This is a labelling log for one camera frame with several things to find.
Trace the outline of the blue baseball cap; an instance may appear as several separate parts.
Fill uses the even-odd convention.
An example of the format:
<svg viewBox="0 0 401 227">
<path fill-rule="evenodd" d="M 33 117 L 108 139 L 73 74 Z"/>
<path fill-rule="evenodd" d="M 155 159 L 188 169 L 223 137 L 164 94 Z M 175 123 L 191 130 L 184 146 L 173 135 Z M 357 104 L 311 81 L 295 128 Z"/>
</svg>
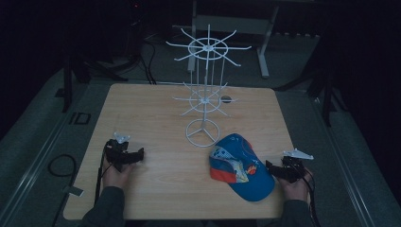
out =
<svg viewBox="0 0 401 227">
<path fill-rule="evenodd" d="M 245 201 L 262 201 L 275 186 L 251 144 L 237 133 L 215 144 L 209 154 L 209 165 L 211 178 L 227 183 Z"/>
</svg>

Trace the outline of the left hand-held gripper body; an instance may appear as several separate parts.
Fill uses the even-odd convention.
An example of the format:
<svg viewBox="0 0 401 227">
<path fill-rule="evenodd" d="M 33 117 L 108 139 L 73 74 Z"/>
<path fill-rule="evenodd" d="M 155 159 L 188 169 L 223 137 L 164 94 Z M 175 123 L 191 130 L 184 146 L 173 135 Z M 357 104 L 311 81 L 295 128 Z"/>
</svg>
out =
<svg viewBox="0 0 401 227">
<path fill-rule="evenodd" d="M 107 161 L 119 172 L 122 171 L 123 165 L 127 165 L 130 162 L 130 154 L 128 153 L 130 139 L 129 135 L 115 132 L 113 139 L 110 139 L 104 147 Z"/>
</svg>

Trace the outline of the black metal stand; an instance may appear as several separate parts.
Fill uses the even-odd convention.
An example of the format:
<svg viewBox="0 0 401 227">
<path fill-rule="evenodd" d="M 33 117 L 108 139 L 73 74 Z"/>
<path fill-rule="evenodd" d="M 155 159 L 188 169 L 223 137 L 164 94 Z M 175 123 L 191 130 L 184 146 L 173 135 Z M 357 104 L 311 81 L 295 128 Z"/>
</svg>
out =
<svg viewBox="0 0 401 227">
<path fill-rule="evenodd" d="M 336 39 L 330 36 L 321 36 L 301 75 L 284 85 L 275 87 L 274 91 L 286 91 L 311 80 L 306 93 L 313 98 L 318 98 L 323 93 L 322 118 L 325 125 L 330 127 L 332 97 L 339 100 L 333 91 L 335 75 L 339 72 L 339 68 L 340 52 L 336 48 Z"/>
</svg>

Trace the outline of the white wire display rack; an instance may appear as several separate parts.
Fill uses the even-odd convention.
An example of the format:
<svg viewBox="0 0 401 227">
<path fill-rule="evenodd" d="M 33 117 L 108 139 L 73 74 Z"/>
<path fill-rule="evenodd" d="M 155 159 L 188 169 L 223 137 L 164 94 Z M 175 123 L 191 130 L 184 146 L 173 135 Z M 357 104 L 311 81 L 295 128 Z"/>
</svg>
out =
<svg viewBox="0 0 401 227">
<path fill-rule="evenodd" d="M 229 46 L 227 41 L 234 35 L 226 35 L 224 38 L 214 38 L 207 31 L 205 37 L 196 38 L 182 30 L 182 34 L 190 39 L 188 44 L 172 44 L 170 46 L 185 48 L 187 54 L 176 61 L 193 60 L 195 69 L 190 73 L 190 81 L 183 86 L 189 90 L 187 97 L 174 96 L 175 100 L 186 101 L 189 109 L 182 116 L 197 113 L 198 119 L 193 119 L 185 128 L 185 138 L 190 144 L 198 148 L 212 147 L 220 138 L 220 128 L 217 123 L 209 118 L 210 114 L 220 113 L 228 116 L 221 109 L 225 101 L 222 91 L 227 82 L 223 82 L 225 64 L 240 67 L 240 64 L 228 57 L 232 50 L 248 50 L 247 47 Z"/>
</svg>

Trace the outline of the grey metal desk frame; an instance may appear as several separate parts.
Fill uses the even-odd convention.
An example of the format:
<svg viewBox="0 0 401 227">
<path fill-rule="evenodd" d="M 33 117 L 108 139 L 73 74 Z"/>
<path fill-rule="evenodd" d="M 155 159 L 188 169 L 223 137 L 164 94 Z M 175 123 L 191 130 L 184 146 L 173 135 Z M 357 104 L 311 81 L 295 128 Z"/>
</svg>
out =
<svg viewBox="0 0 401 227">
<path fill-rule="evenodd" d="M 266 50 L 273 34 L 277 33 L 278 18 L 285 9 L 295 7 L 297 11 L 303 11 L 302 7 L 312 6 L 313 0 L 266 0 L 268 7 L 268 19 L 257 19 L 251 16 L 235 17 L 222 15 L 201 14 L 200 6 L 206 4 L 206 0 L 192 0 L 192 26 L 191 34 L 197 35 L 198 31 L 236 33 L 256 35 L 263 38 L 262 43 L 256 48 L 257 59 L 261 77 L 266 79 L 270 76 Z"/>
</svg>

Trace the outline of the black tripod stand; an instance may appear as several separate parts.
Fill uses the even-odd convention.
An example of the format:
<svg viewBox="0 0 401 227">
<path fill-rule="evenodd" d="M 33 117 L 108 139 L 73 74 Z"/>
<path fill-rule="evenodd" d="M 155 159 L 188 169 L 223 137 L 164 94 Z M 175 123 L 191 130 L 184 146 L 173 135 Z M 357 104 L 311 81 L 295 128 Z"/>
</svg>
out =
<svg viewBox="0 0 401 227">
<path fill-rule="evenodd" d="M 91 80 L 91 70 L 116 81 L 140 59 L 144 31 L 139 0 L 77 0 L 63 42 L 63 108 L 72 104 L 72 79 Z"/>
</svg>

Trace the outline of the person's left hand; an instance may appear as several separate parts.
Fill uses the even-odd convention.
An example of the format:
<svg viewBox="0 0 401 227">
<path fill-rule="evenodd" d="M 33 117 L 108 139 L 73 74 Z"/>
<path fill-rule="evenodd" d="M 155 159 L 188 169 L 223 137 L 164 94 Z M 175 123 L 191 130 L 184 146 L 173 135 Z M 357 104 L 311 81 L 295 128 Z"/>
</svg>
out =
<svg viewBox="0 0 401 227">
<path fill-rule="evenodd" d="M 123 189 L 129 181 L 134 165 L 124 165 L 122 171 L 118 171 L 112 164 L 103 163 L 102 182 L 103 187 L 118 187 Z"/>
</svg>

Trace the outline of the person's right hand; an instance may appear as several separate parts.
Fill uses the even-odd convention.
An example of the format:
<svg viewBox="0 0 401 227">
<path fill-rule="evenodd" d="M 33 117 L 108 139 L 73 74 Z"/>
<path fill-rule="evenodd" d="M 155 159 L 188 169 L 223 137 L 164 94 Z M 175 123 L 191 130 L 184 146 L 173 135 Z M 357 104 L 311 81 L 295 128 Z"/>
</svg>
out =
<svg viewBox="0 0 401 227">
<path fill-rule="evenodd" d="M 309 187 L 307 184 L 311 181 L 312 174 L 307 172 L 303 180 L 289 183 L 283 179 L 277 179 L 281 185 L 286 201 L 305 201 L 308 202 Z"/>
</svg>

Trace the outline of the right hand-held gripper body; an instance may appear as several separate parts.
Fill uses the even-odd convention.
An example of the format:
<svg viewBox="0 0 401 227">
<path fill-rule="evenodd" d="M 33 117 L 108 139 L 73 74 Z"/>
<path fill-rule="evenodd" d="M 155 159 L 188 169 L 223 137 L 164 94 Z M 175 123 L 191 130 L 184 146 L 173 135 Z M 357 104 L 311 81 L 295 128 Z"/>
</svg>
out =
<svg viewBox="0 0 401 227">
<path fill-rule="evenodd" d="M 298 149 L 284 151 L 282 173 L 280 178 L 294 183 L 306 174 L 303 160 L 313 160 L 314 156 Z"/>
</svg>

